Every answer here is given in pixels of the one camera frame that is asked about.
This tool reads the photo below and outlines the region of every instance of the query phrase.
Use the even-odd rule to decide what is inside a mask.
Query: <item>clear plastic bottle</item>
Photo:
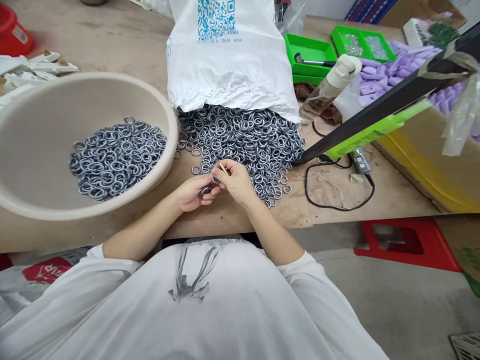
[[[340,95],[362,70],[354,56],[343,54],[323,81],[313,90],[300,108],[301,123],[311,124]]]

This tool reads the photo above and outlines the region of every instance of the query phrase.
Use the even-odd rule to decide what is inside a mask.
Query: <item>green plastic tray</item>
[[[348,53],[346,46],[348,46],[351,40],[347,37],[348,35],[354,35],[358,39],[358,45],[363,49],[362,55],[355,55]],[[338,55],[347,54],[353,55],[357,58],[366,58],[366,59],[373,59],[374,55],[371,53],[368,44],[365,42],[364,37],[360,33],[359,30],[352,28],[352,27],[345,27],[345,26],[335,26],[333,31],[331,32],[331,39],[335,44],[336,51]]]
[[[285,45],[293,74],[324,78],[332,69],[327,66],[297,63],[295,61],[296,53],[300,53],[304,60],[337,61],[335,48],[331,42],[288,33],[285,35]]]
[[[298,84],[298,83],[310,83],[313,86],[317,86],[322,82],[324,78],[323,77],[318,77],[318,76],[307,76],[307,75],[297,75],[293,74],[293,83]]]
[[[356,38],[358,39],[358,45],[363,48],[363,54],[362,55],[355,55],[355,54],[349,54],[347,52],[346,46],[349,44],[350,39],[347,38],[346,35],[355,35]],[[382,44],[383,48],[385,49],[385,52],[387,54],[387,59],[379,59],[374,56],[372,53],[369,44],[365,40],[365,37],[378,37],[380,38],[380,43]],[[331,33],[331,38],[333,40],[333,43],[335,44],[336,51],[338,52],[338,55],[342,54],[348,54],[348,55],[353,55],[356,56],[357,58],[365,58],[365,59],[372,59],[376,60],[381,63],[386,63],[389,61],[395,60],[396,56],[392,49],[390,48],[388,42],[385,40],[384,36],[380,32],[376,31],[366,31],[366,30],[358,30],[353,27],[346,27],[346,26],[335,26]]]
[[[393,61],[397,58],[397,56],[394,54],[394,52],[392,51],[392,48],[390,47],[387,40],[385,40],[385,38],[384,38],[384,36],[382,35],[381,32],[361,30],[360,34],[363,37],[363,39],[365,40],[365,43],[367,44],[367,46],[369,48],[370,48],[370,45],[368,45],[367,37],[378,37],[378,38],[380,38],[380,43],[381,43],[381,45],[383,46],[383,49],[386,52],[387,59],[376,58],[374,53],[372,52],[372,49],[370,48],[370,52],[373,56],[372,57],[373,60],[377,60],[378,62],[381,62],[381,63],[386,63],[386,62],[389,62],[389,61]]]

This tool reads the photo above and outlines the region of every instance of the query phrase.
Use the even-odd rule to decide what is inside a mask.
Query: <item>wooden workbench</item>
[[[124,0],[110,0],[100,7],[88,7],[75,0],[6,0],[20,22],[30,31],[36,51],[47,48],[61,53],[82,71],[109,71],[139,78],[163,95],[167,94],[165,44],[174,26],[173,21],[158,13],[145,11]],[[308,17],[304,35],[328,40],[332,29],[343,23]],[[350,26],[372,28],[372,25],[351,23]],[[398,29],[380,27],[387,39],[402,39]],[[319,138],[310,126],[301,130],[307,146]],[[367,147],[372,176],[377,185],[373,199],[362,209],[352,212],[319,209],[309,205],[304,194],[307,165],[288,173],[292,193],[284,196],[272,212],[287,228],[310,227],[313,224],[436,215],[438,211],[373,147]],[[167,179],[155,190],[120,209],[95,218],[49,222],[24,218],[0,208],[0,253],[33,249],[75,248],[99,244],[140,217],[192,176],[192,165],[199,158],[186,151],[175,160]],[[310,193],[322,203],[338,205],[338,192],[322,182],[321,176],[331,172],[330,180],[341,188],[344,205],[361,202],[368,195],[368,183],[349,183],[351,170],[332,166],[311,171]],[[234,234],[252,231],[247,216],[224,191],[211,206],[182,215],[165,234],[166,239]]]

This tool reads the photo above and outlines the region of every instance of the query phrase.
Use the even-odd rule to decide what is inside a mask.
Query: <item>beige plastic bowl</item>
[[[131,115],[167,136],[162,157],[125,193],[97,201],[78,193],[68,162],[75,141]],[[0,205],[40,220],[90,218],[117,209],[159,185],[178,142],[175,114],[153,86],[110,72],[68,75],[26,92],[0,111]]]

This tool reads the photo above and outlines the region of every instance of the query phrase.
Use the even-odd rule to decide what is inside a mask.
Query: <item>sleeve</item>
[[[337,359],[388,359],[364,329],[347,298],[327,277],[324,267],[309,253],[277,268]]]
[[[62,274],[43,295],[0,328],[2,359],[41,357],[66,336],[141,263],[105,258],[103,245]]]

